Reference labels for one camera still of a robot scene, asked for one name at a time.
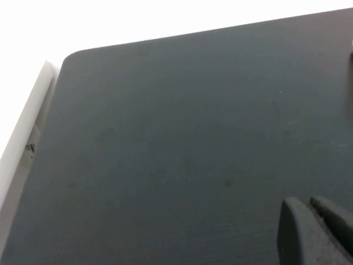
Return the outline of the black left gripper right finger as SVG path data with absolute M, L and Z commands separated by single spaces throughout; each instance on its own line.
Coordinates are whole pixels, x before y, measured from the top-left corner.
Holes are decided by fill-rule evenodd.
M 311 197 L 310 204 L 335 239 L 344 248 L 352 248 L 352 212 L 324 197 Z

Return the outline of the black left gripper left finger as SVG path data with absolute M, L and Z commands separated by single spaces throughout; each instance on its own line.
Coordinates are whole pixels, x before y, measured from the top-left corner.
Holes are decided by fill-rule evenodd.
M 282 201 L 277 250 L 281 264 L 352 264 L 352 248 L 344 248 L 314 207 L 296 197 Z

